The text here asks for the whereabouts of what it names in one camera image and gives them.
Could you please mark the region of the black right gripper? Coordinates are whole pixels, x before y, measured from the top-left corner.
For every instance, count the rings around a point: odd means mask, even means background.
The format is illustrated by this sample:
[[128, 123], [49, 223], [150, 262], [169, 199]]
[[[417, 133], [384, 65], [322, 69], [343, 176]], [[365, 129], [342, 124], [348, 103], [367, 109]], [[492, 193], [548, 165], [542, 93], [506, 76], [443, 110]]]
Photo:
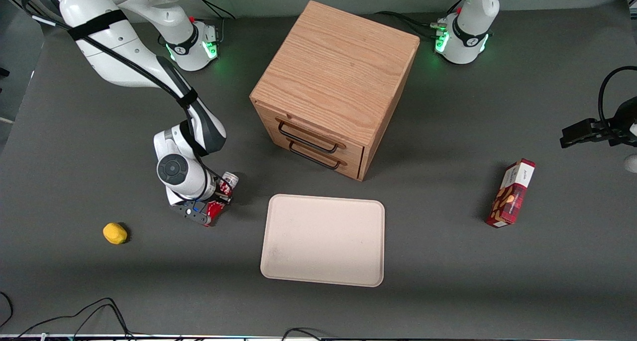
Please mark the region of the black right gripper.
[[222, 205], [230, 203], [233, 194], [233, 182], [223, 178], [213, 178], [208, 182], [204, 194], [198, 202], [211, 203], [218, 201]]

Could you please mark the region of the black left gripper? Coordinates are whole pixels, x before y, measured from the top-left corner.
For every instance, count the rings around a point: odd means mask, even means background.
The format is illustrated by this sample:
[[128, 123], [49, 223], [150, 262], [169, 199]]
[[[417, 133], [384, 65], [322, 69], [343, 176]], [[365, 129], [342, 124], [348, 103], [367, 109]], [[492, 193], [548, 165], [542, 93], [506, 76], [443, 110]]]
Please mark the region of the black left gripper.
[[[610, 135], [608, 139], [609, 146], [614, 147], [619, 144], [625, 144], [637, 147], [636, 132], [631, 130], [632, 127], [636, 127], [637, 97], [621, 103], [615, 115], [612, 118], [606, 118], [605, 121], [614, 132], [614, 135]], [[583, 119], [572, 127], [562, 130], [562, 137], [559, 139], [560, 147], [565, 149], [576, 144], [603, 141], [605, 139], [605, 129], [604, 124], [598, 119]]]

